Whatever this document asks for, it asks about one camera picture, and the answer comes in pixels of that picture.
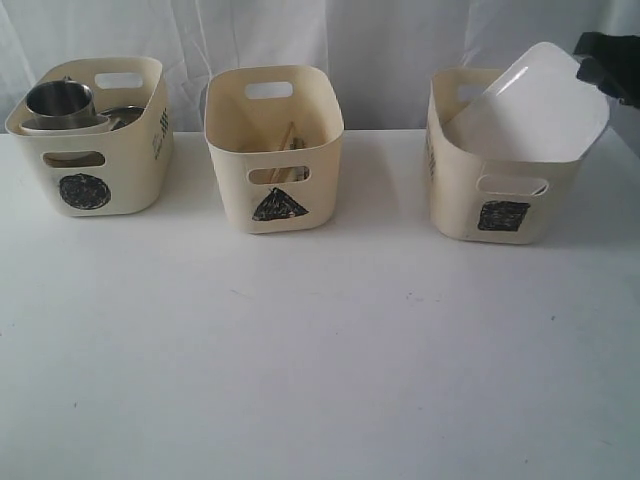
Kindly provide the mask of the white square plate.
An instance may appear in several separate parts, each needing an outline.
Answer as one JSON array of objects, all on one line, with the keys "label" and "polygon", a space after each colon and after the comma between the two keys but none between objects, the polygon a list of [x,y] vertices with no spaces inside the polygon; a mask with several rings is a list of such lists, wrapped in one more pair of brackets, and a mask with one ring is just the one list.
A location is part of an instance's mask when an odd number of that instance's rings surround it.
[{"label": "white square plate", "polygon": [[460,149],[517,167],[579,160],[605,130],[609,105],[578,69],[557,45],[538,43],[443,130]]}]

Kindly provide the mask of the steel mug with handle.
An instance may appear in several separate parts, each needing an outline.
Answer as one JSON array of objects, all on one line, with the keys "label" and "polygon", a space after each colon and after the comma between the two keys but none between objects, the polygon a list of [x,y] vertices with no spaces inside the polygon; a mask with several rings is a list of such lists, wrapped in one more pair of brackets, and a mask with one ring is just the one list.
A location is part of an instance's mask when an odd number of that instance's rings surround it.
[{"label": "steel mug with handle", "polygon": [[96,116],[91,88],[69,77],[34,86],[26,95],[25,105],[33,119],[54,120],[69,126],[81,117]]}]

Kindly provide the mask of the white ceramic bowl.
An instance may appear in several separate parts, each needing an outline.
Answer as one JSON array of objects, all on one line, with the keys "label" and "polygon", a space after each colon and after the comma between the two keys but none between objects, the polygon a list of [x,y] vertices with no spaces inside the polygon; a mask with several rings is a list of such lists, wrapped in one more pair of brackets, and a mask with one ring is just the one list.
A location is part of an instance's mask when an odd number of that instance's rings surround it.
[{"label": "white ceramic bowl", "polygon": [[[28,136],[61,136],[61,135],[87,135],[105,133],[111,129],[111,120],[105,115],[93,117],[81,117],[71,126],[54,120],[30,119],[20,124],[20,130]],[[102,162],[100,154],[94,151],[78,152],[52,152],[46,153],[44,159],[47,162],[77,162],[98,163]]]}]

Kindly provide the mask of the steel table knife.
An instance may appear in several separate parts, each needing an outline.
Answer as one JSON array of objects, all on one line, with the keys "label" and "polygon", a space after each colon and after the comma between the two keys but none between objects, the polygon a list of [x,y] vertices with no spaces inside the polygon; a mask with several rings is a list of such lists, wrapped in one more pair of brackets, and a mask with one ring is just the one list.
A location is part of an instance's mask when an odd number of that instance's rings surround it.
[{"label": "steel table knife", "polygon": [[[294,137],[289,145],[290,150],[305,149],[306,143],[301,137]],[[289,169],[287,180],[289,182],[304,181],[309,176],[309,169],[305,165],[294,166]]]}]

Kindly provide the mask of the cream bin with square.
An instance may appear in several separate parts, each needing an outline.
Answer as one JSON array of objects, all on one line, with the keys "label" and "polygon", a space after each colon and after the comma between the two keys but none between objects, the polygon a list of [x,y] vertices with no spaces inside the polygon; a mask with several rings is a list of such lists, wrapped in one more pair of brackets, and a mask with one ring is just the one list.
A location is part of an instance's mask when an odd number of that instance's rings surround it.
[{"label": "cream bin with square", "polygon": [[[494,160],[468,153],[453,143],[443,125],[468,103],[458,96],[465,85],[487,87],[502,71],[456,67],[431,77],[427,109],[424,164],[429,215],[444,235],[462,241],[525,245],[538,241],[568,195],[582,160],[521,162]],[[480,189],[489,176],[513,179],[519,188],[525,180],[539,181],[532,194]]]}]

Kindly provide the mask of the cream bin with triangle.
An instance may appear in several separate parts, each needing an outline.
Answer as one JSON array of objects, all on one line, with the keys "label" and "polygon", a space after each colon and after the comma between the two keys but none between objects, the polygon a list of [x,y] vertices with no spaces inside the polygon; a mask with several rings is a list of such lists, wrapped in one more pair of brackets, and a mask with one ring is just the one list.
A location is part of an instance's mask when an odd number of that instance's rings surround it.
[{"label": "cream bin with triangle", "polygon": [[[279,151],[290,121],[306,148]],[[315,67],[241,68],[211,79],[204,133],[229,222],[245,233],[263,234],[328,221],[336,204],[343,132],[334,89]],[[274,168],[299,165],[309,169],[306,180],[269,183]]]}]

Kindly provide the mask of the cream bin with circle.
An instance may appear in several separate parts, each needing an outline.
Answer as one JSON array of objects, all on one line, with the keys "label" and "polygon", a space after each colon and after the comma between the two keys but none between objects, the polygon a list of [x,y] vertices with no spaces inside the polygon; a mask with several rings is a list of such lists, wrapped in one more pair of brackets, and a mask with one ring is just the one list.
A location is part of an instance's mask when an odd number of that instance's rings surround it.
[{"label": "cream bin with circle", "polygon": [[49,70],[43,82],[69,77],[87,85],[97,111],[139,106],[141,116],[113,131],[29,136],[31,118],[20,101],[5,121],[49,204],[70,217],[141,211],[159,197],[173,149],[163,66],[151,57],[72,60]]}]

